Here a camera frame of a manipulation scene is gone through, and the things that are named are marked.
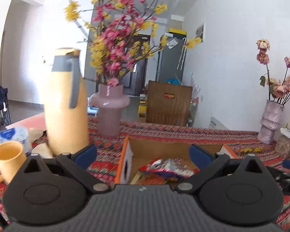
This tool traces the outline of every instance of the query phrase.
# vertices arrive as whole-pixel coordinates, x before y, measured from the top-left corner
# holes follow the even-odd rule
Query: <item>baseboard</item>
[[[44,109],[43,104],[29,103],[29,102],[23,102],[23,101],[17,101],[17,100],[9,100],[9,102],[15,102],[16,104],[31,107],[31,108],[42,109],[42,110]]]

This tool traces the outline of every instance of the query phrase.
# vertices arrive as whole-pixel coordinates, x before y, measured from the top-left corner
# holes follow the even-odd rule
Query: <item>silver screw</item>
[[[193,185],[188,182],[180,183],[177,188],[182,191],[189,191],[193,188]]]
[[[97,183],[93,186],[93,189],[98,192],[106,191],[108,189],[108,185],[105,183]]]

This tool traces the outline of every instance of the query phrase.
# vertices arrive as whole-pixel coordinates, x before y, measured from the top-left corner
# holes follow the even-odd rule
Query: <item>patterned tablecloth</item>
[[[265,165],[285,170],[281,165],[283,158],[274,152],[275,143],[265,145],[257,140],[256,132],[210,130],[180,126],[157,125],[148,123],[122,122],[118,138],[104,138],[97,135],[97,119],[88,119],[89,138],[98,150],[95,162],[88,171],[108,184],[112,184],[119,163],[119,157],[124,138],[128,135],[133,138],[151,139],[166,142],[188,142],[196,144],[227,144],[239,156],[243,157],[251,151],[263,161]],[[33,147],[47,142],[46,135],[33,143]],[[2,206],[2,197],[6,185],[0,183],[0,211],[5,216]],[[285,204],[277,223],[284,221],[290,214],[290,196],[285,196]]]

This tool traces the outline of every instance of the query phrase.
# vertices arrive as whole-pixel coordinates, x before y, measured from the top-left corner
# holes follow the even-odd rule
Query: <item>gray floor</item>
[[[139,97],[130,97],[130,105],[127,108],[122,109],[121,120],[137,122],[138,105]],[[9,112],[11,116],[11,123],[15,123],[25,118],[29,118],[31,116],[42,113],[43,109],[40,105],[37,104],[9,100]]]

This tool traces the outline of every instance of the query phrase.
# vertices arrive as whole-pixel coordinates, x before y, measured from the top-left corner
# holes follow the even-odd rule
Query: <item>refrigerator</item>
[[[186,49],[183,48],[185,38],[177,38],[177,41],[178,44],[171,49],[165,46],[158,53],[156,81],[163,82],[171,78],[178,79],[180,82],[182,81],[186,54]]]

